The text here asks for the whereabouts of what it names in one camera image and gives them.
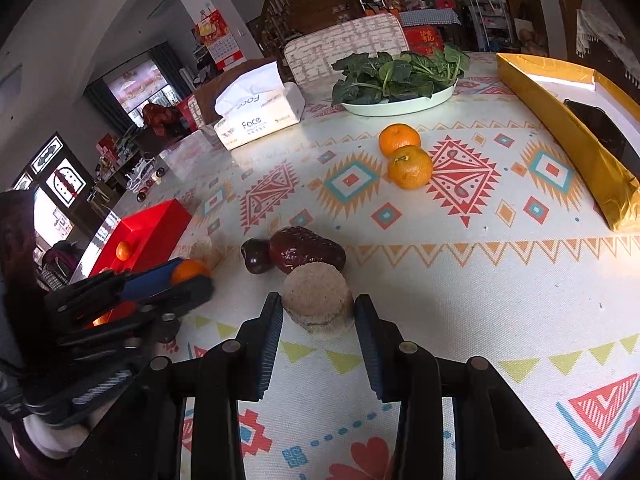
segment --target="curtain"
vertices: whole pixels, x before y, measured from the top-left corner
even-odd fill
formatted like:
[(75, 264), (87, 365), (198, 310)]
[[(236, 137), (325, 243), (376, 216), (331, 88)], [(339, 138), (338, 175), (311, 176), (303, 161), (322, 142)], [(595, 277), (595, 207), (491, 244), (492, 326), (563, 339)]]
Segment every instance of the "curtain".
[(191, 94), (190, 88), (180, 75), (180, 69), (183, 65), (168, 42), (165, 41), (150, 49), (149, 56), (180, 99)]
[(135, 123), (124, 111), (124, 108), (111, 93), (107, 83), (102, 78), (91, 83), (84, 90), (84, 95), (107, 122), (113, 126), (116, 133), (124, 136), (127, 130), (134, 126)]

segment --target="orange fruit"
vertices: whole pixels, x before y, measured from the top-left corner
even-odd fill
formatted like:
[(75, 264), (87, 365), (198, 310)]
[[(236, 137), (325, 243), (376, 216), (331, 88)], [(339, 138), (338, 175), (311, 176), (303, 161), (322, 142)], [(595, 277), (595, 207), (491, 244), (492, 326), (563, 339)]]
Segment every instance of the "orange fruit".
[(204, 274), (205, 276), (211, 275), (207, 266), (200, 260), (184, 260), (175, 266), (174, 272), (171, 273), (170, 283), (177, 285), (199, 274)]
[(129, 242), (121, 241), (116, 247), (116, 258), (126, 262), (133, 254), (133, 248)]
[(392, 124), (382, 130), (378, 136), (380, 151), (386, 158), (389, 158), (398, 148), (403, 146), (420, 148), (421, 143), (420, 134), (408, 124)]
[(392, 153), (387, 172), (389, 179), (402, 189), (418, 189), (431, 178), (433, 161), (422, 148), (403, 146)]

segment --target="red wall calendar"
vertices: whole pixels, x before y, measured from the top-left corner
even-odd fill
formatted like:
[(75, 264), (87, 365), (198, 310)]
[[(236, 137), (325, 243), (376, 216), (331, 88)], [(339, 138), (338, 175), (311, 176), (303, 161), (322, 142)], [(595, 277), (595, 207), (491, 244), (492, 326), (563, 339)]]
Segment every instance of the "red wall calendar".
[(216, 9), (207, 16), (203, 10), (201, 16), (197, 30), (216, 66), (224, 70), (241, 60), (244, 57), (242, 51), (220, 11)]

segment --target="black phone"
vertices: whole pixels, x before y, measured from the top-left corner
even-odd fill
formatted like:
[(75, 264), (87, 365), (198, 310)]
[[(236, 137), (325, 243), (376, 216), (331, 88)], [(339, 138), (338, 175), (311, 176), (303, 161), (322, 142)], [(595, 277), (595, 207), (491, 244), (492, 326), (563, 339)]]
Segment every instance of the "black phone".
[(565, 99), (564, 104), (598, 137), (600, 143), (620, 164), (640, 179), (640, 156), (604, 110), (571, 99)]

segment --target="yellow box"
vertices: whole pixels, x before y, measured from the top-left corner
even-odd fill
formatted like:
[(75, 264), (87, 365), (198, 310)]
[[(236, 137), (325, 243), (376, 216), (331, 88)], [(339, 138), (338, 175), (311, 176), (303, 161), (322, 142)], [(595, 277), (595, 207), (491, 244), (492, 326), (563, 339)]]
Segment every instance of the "yellow box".
[(577, 83), (600, 83), (636, 120), (640, 107), (617, 85), (592, 68), (559, 59), (497, 54), (498, 76), (544, 123), (600, 206), (612, 231), (640, 230), (640, 183), (600, 143), (563, 102), (531, 79), (548, 76)]

